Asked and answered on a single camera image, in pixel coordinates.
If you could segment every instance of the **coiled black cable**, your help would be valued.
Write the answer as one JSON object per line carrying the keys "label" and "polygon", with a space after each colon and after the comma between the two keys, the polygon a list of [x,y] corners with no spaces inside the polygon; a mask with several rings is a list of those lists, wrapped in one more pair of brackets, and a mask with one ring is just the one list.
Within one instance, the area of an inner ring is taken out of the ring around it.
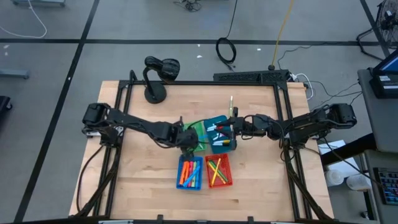
{"label": "coiled black cable", "polygon": [[[226,37],[222,37],[220,39],[217,40],[216,42],[216,51],[217,51],[217,56],[218,58],[220,58],[220,60],[228,67],[228,69],[230,69],[232,72],[235,72],[233,70],[233,68],[235,68],[234,65],[232,65],[236,59],[236,47],[235,45],[228,40],[229,34],[231,33],[231,28],[232,28],[232,24],[234,23],[234,18],[235,18],[235,12],[236,12],[236,5],[238,3],[238,0],[235,0],[235,7],[234,7],[234,13],[232,15],[232,20],[231,20],[231,25],[229,26],[229,31],[228,31],[228,35]],[[219,45],[221,42],[226,42],[232,50],[233,56],[231,60],[226,60],[220,53],[220,49],[219,49]]]}

